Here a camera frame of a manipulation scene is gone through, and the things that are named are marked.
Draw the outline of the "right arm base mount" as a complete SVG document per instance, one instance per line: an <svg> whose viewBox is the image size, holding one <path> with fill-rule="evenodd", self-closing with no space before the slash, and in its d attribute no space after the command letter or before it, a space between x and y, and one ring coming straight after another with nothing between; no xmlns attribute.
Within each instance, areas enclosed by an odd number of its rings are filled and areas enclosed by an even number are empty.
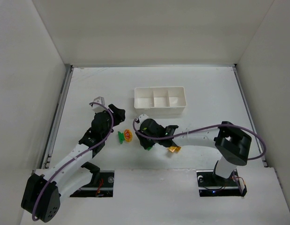
<svg viewBox="0 0 290 225"><path fill-rule="evenodd" d="M244 197L247 194L246 183L237 170L227 179L215 175L212 170L198 170L196 176L200 197Z"/></svg>

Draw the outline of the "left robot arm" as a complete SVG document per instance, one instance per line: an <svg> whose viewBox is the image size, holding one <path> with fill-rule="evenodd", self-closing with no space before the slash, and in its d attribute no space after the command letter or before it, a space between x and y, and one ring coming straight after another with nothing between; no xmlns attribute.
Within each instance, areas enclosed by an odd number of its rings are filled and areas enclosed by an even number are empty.
<svg viewBox="0 0 290 225"><path fill-rule="evenodd" d="M54 167L42 174L33 173L27 180L21 207L31 214L34 222L53 219L63 198L99 176L99 167L90 163L105 146L113 128L125 121L126 111L110 104L92 102L103 111L94 114L90 128L74 149Z"/></svg>

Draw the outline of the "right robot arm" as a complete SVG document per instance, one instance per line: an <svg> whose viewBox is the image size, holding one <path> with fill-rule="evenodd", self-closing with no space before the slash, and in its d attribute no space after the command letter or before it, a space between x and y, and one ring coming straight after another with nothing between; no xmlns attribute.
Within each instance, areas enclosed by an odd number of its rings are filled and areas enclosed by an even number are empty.
<svg viewBox="0 0 290 225"><path fill-rule="evenodd" d="M252 138L228 121L212 127L210 131L200 129L193 133L182 131L177 125L163 127L145 114L139 116L136 122L140 127L135 133L146 150L156 143L166 148L201 146L217 149L222 156L215 165L214 174L225 179L238 166L247 164Z"/></svg>

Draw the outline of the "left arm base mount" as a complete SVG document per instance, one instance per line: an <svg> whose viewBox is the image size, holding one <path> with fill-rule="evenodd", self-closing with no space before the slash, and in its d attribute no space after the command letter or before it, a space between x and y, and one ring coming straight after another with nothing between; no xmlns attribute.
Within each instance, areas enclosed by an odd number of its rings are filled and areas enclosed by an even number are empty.
<svg viewBox="0 0 290 225"><path fill-rule="evenodd" d="M70 197L92 197L106 198L113 197L114 171L101 171L98 176L93 177L91 182L76 190Z"/></svg>

